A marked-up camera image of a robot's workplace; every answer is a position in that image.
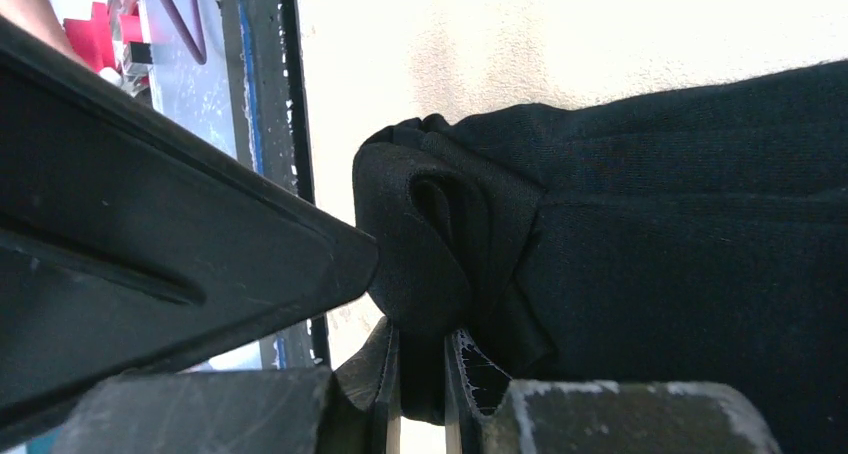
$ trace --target folded fabric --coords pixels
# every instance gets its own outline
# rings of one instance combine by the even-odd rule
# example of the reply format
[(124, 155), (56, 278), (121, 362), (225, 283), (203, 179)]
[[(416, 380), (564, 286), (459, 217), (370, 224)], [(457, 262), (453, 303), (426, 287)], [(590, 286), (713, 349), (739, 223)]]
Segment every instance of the folded fabric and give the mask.
[(725, 383), (785, 452), (848, 446), (848, 63), (413, 119), (353, 182), (407, 417), (466, 326), (516, 377)]

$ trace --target skin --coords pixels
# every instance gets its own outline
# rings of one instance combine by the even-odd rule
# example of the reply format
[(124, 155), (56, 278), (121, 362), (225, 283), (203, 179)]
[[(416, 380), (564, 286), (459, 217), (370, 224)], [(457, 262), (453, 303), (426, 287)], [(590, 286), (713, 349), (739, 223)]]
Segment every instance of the skin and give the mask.
[(71, 48), (49, 0), (0, 0), (0, 15), (50, 47), (85, 66)]

